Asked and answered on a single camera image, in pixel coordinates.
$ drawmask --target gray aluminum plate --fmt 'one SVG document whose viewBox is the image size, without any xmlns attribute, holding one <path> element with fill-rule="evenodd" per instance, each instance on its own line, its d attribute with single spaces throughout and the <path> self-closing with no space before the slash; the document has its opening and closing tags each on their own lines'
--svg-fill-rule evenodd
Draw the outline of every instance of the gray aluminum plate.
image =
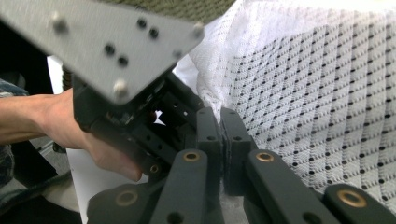
<svg viewBox="0 0 396 224">
<path fill-rule="evenodd" d="M 54 29 L 55 12 L 64 18 L 67 30 Z M 145 29 L 136 24 L 139 18 L 147 20 Z M 1 0 L 0 20 L 43 51 L 56 55 L 116 104 L 132 100 L 204 37 L 189 22 L 86 0 Z M 149 35 L 153 26 L 158 28 L 157 38 Z M 113 56 L 105 53 L 107 43 L 115 47 Z M 119 65 L 122 56 L 128 59 L 127 66 Z M 118 80 L 126 84 L 122 96 L 114 92 Z"/>
</svg>

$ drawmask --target black mechanical part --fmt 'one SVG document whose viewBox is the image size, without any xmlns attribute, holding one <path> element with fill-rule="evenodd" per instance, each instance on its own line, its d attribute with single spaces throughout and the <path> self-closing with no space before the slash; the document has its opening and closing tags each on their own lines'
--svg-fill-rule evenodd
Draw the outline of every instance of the black mechanical part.
<svg viewBox="0 0 396 224">
<path fill-rule="evenodd" d="M 52 143 L 52 150 L 57 153 L 66 153 L 66 148 L 62 147 L 57 143 Z"/>
<path fill-rule="evenodd" d="M 11 150 L 15 161 L 14 177 L 25 187 L 31 188 L 58 175 L 30 141 L 14 143 Z"/>
<path fill-rule="evenodd" d="M 245 124 L 235 111 L 221 109 L 221 134 L 224 139 L 224 189 L 228 195 L 242 196 L 247 176 L 245 163 L 254 144 Z"/>
<path fill-rule="evenodd" d="M 211 107 L 197 112 L 197 148 L 202 150 L 208 159 L 207 206 L 205 223 L 221 224 L 224 218 L 219 203 L 219 186 L 221 176 L 221 136 L 219 125 Z"/>
<path fill-rule="evenodd" d="M 265 209 L 260 195 L 254 189 L 251 181 L 247 181 L 245 196 L 244 196 L 244 211 L 247 215 L 249 223 L 272 224 L 272 220 L 268 211 Z"/>
<path fill-rule="evenodd" d="M 73 86 L 75 118 L 81 129 L 118 147 L 149 176 L 169 170 L 176 154 L 184 149 L 186 134 L 180 127 L 195 132 L 195 112 L 202 107 L 199 97 L 170 69 L 126 105 L 111 104 L 77 77 Z M 164 126 L 147 119 L 155 110 L 163 112 Z"/>
<path fill-rule="evenodd" d="M 339 223 L 275 153 L 251 151 L 246 168 L 272 223 Z"/>
<path fill-rule="evenodd" d="M 177 153 L 151 224 L 205 223 L 207 156 L 197 149 Z"/>
<path fill-rule="evenodd" d="M 146 224 L 160 197 L 165 179 L 156 184 L 127 184 L 102 191 L 90 199 L 89 224 Z"/>
<path fill-rule="evenodd" d="M 62 75 L 63 89 L 64 91 L 67 91 L 70 88 L 72 88 L 73 73 L 70 71 L 70 69 L 66 68 L 65 66 L 62 66 L 62 71 L 64 72 L 64 74 Z"/>
<path fill-rule="evenodd" d="M 346 184 L 327 187 L 323 203 L 341 223 L 396 223 L 396 216 L 387 208 L 363 190 Z"/>
</svg>

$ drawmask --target white fabric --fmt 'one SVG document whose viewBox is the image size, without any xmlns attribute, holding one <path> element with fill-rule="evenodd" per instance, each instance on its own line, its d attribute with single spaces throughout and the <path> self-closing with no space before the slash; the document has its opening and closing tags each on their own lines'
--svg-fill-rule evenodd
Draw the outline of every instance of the white fabric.
<svg viewBox="0 0 396 224">
<path fill-rule="evenodd" d="M 396 7 L 351 2 L 236 1 L 190 54 L 197 90 L 307 186 L 347 183 L 396 214 Z"/>
</svg>

